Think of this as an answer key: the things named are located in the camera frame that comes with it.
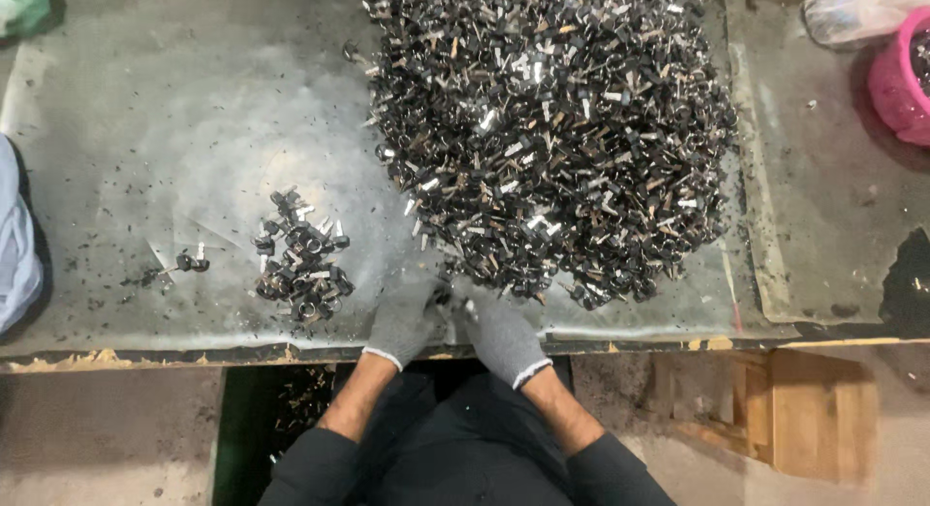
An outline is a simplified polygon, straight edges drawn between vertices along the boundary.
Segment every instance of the plastic bag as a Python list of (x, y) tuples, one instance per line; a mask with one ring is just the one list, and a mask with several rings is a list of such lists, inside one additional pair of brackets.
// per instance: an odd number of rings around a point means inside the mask
[(807, 0), (807, 31), (820, 45), (836, 46), (889, 34), (913, 9), (930, 0)]
[(26, 38), (47, 28), (51, 0), (0, 0), (0, 38)]
[(19, 170), (9, 141), (0, 136), (0, 334), (22, 317), (42, 287), (32, 217), (19, 196)]

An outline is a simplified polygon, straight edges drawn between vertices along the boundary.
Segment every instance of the gray work glove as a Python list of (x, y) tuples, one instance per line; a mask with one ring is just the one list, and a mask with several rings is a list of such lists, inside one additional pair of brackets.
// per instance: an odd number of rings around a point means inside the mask
[(480, 296), (458, 304), (455, 324), (465, 328), (478, 359), (518, 390), (552, 359), (542, 353), (536, 331), (503, 299)]
[(443, 284), (418, 266), (407, 267), (390, 279), (382, 293), (371, 337), (362, 352), (380, 355), (403, 371), (426, 346), (445, 320), (435, 296)]

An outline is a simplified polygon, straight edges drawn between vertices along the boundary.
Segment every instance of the person's left hand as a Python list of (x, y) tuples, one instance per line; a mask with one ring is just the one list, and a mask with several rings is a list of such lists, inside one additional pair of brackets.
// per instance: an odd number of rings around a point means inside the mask
[(414, 265), (395, 274), (387, 285), (363, 352), (389, 359), (397, 371), (403, 371), (444, 323), (435, 301), (443, 283)]

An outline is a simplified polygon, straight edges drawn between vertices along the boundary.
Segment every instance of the pink bucket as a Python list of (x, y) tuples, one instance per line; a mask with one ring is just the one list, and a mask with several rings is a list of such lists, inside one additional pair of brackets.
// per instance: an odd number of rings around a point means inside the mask
[(911, 12), (895, 40), (872, 63), (868, 91), (872, 104), (898, 139), (930, 147), (930, 97), (924, 94), (911, 65), (914, 31), (930, 29), (930, 6)]

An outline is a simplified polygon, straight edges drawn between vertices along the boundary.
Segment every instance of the person's right hand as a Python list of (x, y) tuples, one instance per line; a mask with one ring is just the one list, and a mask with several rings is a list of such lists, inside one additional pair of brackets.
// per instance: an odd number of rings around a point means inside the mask
[(478, 359), (514, 390), (552, 364), (536, 331), (505, 299), (482, 294), (457, 307), (456, 325), (465, 328)]

